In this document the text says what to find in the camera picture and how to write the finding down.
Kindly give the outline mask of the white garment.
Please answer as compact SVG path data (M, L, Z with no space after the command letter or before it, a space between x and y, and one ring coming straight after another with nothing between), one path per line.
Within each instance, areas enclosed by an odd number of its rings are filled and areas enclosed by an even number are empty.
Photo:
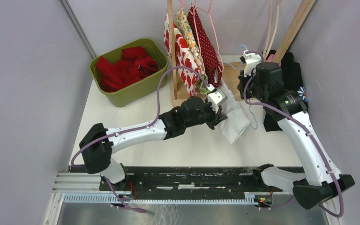
M221 105L222 112L227 116L227 119L220 122L218 128L226 140L230 144L234 144L251 124L251 120L241 103L235 100L233 92L224 81L221 81L219 90L227 96L227 100Z

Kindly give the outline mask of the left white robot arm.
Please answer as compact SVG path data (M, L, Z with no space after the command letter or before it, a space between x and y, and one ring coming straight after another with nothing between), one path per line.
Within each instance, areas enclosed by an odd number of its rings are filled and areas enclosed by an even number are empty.
M93 125L79 143L86 173L106 177L116 190L126 189L129 179L125 168L112 154L141 143L175 138L183 135L187 128L202 124L214 130L227 118L221 106L226 100L214 92L206 100L189 97L153 121L120 128L105 128L102 123Z

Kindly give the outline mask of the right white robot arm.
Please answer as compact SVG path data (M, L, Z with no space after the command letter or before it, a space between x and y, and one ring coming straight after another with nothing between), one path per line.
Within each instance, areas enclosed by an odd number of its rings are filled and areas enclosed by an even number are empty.
M257 99L255 105L265 112L287 135L304 170L292 173L274 165L265 164L254 170L252 186L264 191L269 186L291 193L304 209L321 206L338 197L355 181L343 174L324 150L310 122L307 107L298 92L285 89L282 70L275 62L247 64L239 76L238 89L242 99Z

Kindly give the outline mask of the cream plastic hanger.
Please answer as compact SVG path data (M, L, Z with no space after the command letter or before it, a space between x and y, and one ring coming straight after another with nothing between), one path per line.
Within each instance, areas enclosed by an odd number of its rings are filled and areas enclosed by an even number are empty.
M269 16L268 16L268 29L267 36L265 41L265 46L263 50L263 56L266 59L269 56L269 51L273 46L273 42L276 37L278 22L279 22L279 13L282 5L282 0L276 1L276 11L274 12L273 0L269 2Z

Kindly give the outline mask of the red skirt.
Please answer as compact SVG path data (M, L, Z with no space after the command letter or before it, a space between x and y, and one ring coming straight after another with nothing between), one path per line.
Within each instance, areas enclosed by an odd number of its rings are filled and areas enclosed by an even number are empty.
M116 92L159 71L158 63L142 46L121 50L121 59L110 63L103 56L96 68L101 73L105 92Z

